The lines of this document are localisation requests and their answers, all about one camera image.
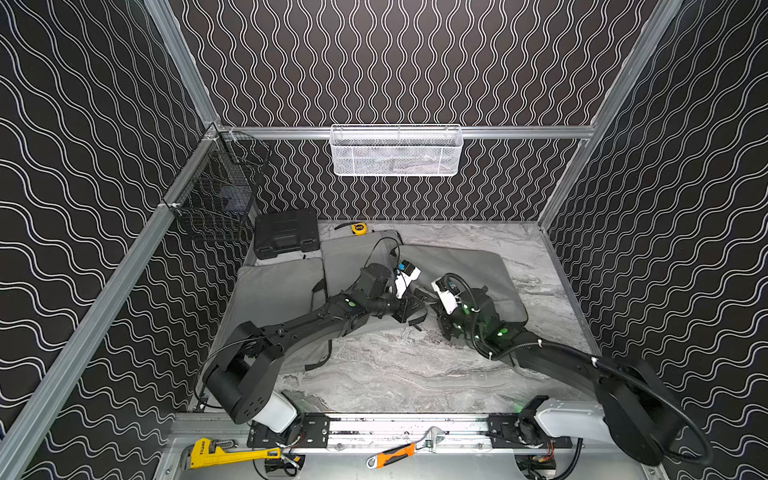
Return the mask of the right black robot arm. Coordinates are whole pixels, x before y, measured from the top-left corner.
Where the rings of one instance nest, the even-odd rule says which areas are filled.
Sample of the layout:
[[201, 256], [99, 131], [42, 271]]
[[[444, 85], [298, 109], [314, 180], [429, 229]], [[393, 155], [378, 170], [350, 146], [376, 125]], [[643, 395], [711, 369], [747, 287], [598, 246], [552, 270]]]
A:
[[540, 337], [523, 322], [504, 321], [485, 287], [460, 289], [452, 281], [437, 281], [432, 289], [446, 339], [464, 340], [489, 361], [538, 372], [592, 396], [602, 407], [610, 439], [633, 460], [711, 464], [714, 452], [705, 433], [649, 365], [588, 354]]

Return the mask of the grey zippered laptop bag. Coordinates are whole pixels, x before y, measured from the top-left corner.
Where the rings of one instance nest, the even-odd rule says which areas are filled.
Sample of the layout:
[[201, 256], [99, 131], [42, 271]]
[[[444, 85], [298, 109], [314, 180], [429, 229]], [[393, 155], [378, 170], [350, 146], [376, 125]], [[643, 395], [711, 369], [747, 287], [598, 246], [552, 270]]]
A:
[[418, 288], [434, 294], [431, 283], [445, 273], [454, 273], [472, 288], [486, 287], [503, 321], [527, 323], [527, 310], [500, 255], [427, 245], [403, 245], [400, 253], [402, 260], [421, 270], [415, 282]]

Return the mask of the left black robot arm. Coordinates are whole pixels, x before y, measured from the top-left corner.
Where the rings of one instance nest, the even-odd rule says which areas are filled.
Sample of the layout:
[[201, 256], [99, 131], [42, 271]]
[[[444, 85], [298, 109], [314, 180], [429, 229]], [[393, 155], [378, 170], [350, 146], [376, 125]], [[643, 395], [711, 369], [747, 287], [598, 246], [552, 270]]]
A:
[[420, 275], [407, 260], [395, 267], [372, 263], [361, 268], [351, 286], [307, 314], [264, 327], [239, 325], [211, 356], [203, 387], [234, 423], [257, 421], [284, 431], [297, 417], [296, 408], [274, 390], [284, 362], [306, 346], [361, 328], [370, 317], [406, 322], [406, 293]]

